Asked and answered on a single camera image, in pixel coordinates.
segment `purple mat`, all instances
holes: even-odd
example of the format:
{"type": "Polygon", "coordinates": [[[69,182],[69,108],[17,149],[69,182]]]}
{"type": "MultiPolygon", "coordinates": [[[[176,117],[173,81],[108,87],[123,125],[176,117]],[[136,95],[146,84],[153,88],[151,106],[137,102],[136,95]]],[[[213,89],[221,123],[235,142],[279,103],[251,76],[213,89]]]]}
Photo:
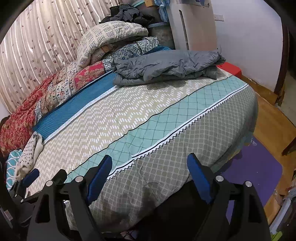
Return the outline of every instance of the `purple mat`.
{"type": "MultiPolygon", "coordinates": [[[[221,175],[231,183],[243,184],[245,181],[251,181],[263,206],[272,195],[282,174],[281,164],[255,137],[249,146],[244,146],[222,169],[226,170],[221,170],[221,175]]],[[[233,204],[234,202],[230,202],[227,209],[228,220],[233,204]]]]}

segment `red floral blanket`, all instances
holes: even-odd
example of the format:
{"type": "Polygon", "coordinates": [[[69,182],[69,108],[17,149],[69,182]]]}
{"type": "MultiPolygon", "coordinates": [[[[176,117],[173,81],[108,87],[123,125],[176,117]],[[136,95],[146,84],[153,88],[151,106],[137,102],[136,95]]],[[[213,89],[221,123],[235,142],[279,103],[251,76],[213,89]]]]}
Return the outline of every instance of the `red floral blanket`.
{"type": "Polygon", "coordinates": [[[3,156],[8,156],[15,149],[24,149],[33,133],[32,127],[43,116],[104,73],[102,61],[87,66],[78,73],[76,63],[73,62],[45,79],[2,126],[0,145],[3,156]]]}

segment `curtain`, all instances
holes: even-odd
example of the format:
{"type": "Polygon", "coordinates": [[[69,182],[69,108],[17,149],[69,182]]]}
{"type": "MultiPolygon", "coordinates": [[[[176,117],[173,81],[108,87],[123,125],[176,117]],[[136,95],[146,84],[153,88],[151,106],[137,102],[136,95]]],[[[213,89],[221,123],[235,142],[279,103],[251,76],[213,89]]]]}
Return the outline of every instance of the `curtain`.
{"type": "Polygon", "coordinates": [[[35,0],[0,44],[0,96],[12,113],[44,79],[77,56],[83,34],[118,0],[35,0]]]}

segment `wooden floor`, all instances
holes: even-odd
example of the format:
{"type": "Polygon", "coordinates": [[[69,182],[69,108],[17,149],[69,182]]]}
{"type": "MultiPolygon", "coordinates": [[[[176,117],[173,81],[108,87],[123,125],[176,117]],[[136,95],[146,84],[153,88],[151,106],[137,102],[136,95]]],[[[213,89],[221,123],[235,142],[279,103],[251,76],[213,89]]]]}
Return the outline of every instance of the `wooden floor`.
{"type": "MultiPolygon", "coordinates": [[[[296,168],[296,151],[282,156],[281,152],[296,137],[296,127],[275,106],[269,104],[258,95],[258,119],[254,136],[268,149],[275,159],[282,165],[283,173],[276,190],[285,195],[286,188],[291,184],[293,171],[296,168]]],[[[280,206],[273,196],[264,207],[268,222],[276,216],[280,206]]]]}

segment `white wall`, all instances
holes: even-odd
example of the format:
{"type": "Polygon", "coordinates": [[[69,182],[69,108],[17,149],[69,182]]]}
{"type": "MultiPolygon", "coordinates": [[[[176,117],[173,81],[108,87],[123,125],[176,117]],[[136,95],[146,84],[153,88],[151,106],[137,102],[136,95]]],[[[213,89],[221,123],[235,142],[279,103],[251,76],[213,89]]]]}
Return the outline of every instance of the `white wall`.
{"type": "Polygon", "coordinates": [[[4,106],[4,104],[2,103],[2,100],[0,99],[0,121],[6,117],[9,116],[9,112],[7,111],[6,107],[4,106]]]}
{"type": "Polygon", "coordinates": [[[211,0],[218,48],[242,74],[274,91],[279,76],[283,34],[281,19],[264,0],[211,0]]]}

